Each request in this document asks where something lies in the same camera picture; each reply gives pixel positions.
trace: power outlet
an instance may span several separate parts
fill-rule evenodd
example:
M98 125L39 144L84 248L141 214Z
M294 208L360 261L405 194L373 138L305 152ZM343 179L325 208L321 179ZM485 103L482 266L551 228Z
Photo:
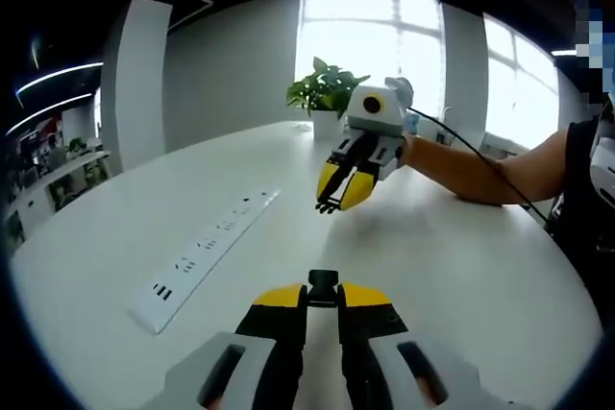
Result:
M237 204L201 237L189 243L169 266L147 285L137 288L129 313L153 333L160 333L237 239L278 196L278 190L255 191Z

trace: white pillar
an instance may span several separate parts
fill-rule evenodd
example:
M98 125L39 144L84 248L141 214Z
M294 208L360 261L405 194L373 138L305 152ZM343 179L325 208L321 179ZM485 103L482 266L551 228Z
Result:
M108 38L101 77L102 138L117 174L165 153L162 69L172 6L132 0Z

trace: human arm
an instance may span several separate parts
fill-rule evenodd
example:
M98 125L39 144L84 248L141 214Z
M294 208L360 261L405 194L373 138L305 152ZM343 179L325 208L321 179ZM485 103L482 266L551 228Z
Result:
M499 170L532 202L561 192L566 168L567 130L551 135L527 153L504 160L459 151L427 139L406 135L402 164L421 172L464 200L482 204L522 204L517 194L494 171Z

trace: green leaves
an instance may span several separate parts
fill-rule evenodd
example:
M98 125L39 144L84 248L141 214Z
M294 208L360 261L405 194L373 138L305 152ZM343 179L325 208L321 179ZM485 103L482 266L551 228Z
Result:
M356 78L339 66L329 66L314 57L314 72L295 82L286 91L286 105L301 107L310 115L312 110L334 110L340 118L350 102L353 90L370 76Z

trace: gray gripper handle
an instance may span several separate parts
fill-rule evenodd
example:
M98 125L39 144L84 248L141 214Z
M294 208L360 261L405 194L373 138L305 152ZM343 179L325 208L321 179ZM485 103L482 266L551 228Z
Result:
M369 340L378 360L394 410L428 410L412 369L429 370L444 400L438 410L531 410L506 403L480 385L479 371L431 338L404 332Z
M239 357L220 410L251 410L265 363L276 342L268 338L216 333L166 373L162 392L140 410L203 410L205 398L228 360Z

